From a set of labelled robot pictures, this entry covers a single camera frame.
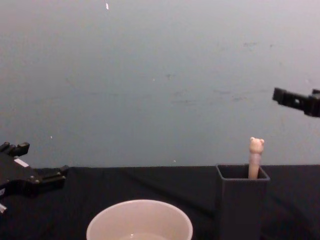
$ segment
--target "black table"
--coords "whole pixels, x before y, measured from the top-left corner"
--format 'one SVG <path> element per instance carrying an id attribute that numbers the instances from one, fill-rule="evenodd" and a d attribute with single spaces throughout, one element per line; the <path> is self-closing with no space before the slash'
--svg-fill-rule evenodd
<path id="1" fill-rule="evenodd" d="M 264 166 L 271 178 L 262 240 L 320 239 L 320 165 Z M 54 169 L 39 169 L 49 172 Z M 9 196 L 2 203 L 1 240 L 85 240 L 91 219 L 134 199 L 164 201 L 191 219 L 195 240 L 213 239 L 213 166 L 125 167 L 69 170 L 63 189 L 36 198 Z"/>

